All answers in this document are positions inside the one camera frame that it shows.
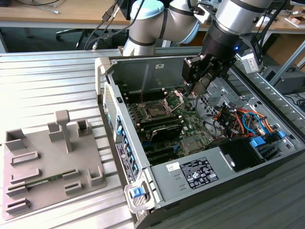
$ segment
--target blue cable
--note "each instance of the blue cable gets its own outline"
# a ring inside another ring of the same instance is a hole
[[[248,128],[247,125],[246,125],[246,123],[245,123],[245,116],[246,116],[246,114],[251,114],[251,115],[253,115],[255,118],[257,118],[257,120],[259,121],[259,124],[261,125],[261,128],[263,129],[263,131],[264,131],[265,133],[267,133],[267,134],[270,133],[270,132],[268,131],[268,129],[264,127],[264,125],[263,125],[261,119],[260,119],[256,114],[254,114],[254,113],[252,113],[252,112],[245,113],[245,114],[243,115],[243,125],[244,125],[244,127],[245,127],[247,130],[251,131],[251,132],[254,134],[255,137],[256,137],[255,131],[253,131],[252,129]]]

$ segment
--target ventilation grille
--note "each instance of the ventilation grille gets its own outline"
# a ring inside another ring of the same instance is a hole
[[[107,107],[107,115],[110,118],[111,121],[111,125],[113,126],[113,129],[116,130],[117,129],[117,122],[116,122],[116,108],[113,102],[113,98],[111,96],[110,93],[110,89],[109,89],[109,85],[105,84],[105,104]]]

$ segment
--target barcode sticker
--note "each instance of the barcode sticker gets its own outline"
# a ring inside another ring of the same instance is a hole
[[[175,162],[175,163],[166,165],[166,167],[167,167],[167,170],[168,170],[169,172],[174,171],[174,170],[180,168],[180,167],[179,167],[179,162]]]

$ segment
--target desk leg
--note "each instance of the desk leg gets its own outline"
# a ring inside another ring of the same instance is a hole
[[[30,29],[29,28],[24,28],[24,31],[25,31],[25,35],[28,37],[28,38],[30,38],[30,37],[32,37],[33,35],[31,34],[31,32],[30,32]]]
[[[6,45],[4,43],[4,39],[0,33],[0,53],[6,53],[8,52],[7,48],[6,48]]]

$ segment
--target blue plastic clip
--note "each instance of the blue plastic clip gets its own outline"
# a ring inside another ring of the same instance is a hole
[[[132,195],[132,198],[137,198],[145,195],[145,190],[143,187],[136,187],[135,189],[132,189],[130,193]]]
[[[261,145],[266,144],[266,142],[265,142],[265,140],[263,140],[262,137],[255,137],[255,138],[252,138],[251,144],[252,144],[254,147],[259,147],[259,146],[261,146]]]

